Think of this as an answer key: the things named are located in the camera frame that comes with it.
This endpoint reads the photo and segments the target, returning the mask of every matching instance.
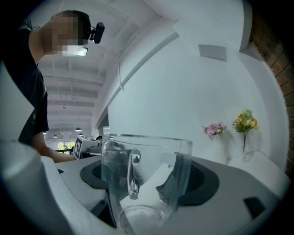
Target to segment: ceiling light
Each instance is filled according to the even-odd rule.
[[[66,50],[62,51],[62,56],[86,56],[88,48],[80,46],[68,46]]]

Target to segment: black t-shirt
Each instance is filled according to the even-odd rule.
[[[28,46],[27,29],[18,30],[13,37],[12,46],[4,51],[3,62],[11,78],[22,94],[34,106],[19,136],[21,143],[31,145],[33,137],[43,131],[48,131],[47,92],[43,76],[36,66]]]

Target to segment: glass jug handle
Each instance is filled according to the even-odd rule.
[[[128,192],[131,200],[138,199],[139,196],[139,181],[136,178],[136,165],[141,159],[140,151],[137,149],[132,149],[129,155],[128,164]]]

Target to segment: green stem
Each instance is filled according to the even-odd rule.
[[[243,146],[243,153],[244,153],[244,150],[245,150],[245,141],[246,141],[246,134],[244,133],[244,146]]]

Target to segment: clear glass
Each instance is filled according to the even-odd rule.
[[[186,191],[192,142],[107,134],[102,141],[102,180],[117,227],[127,234],[156,234]]]

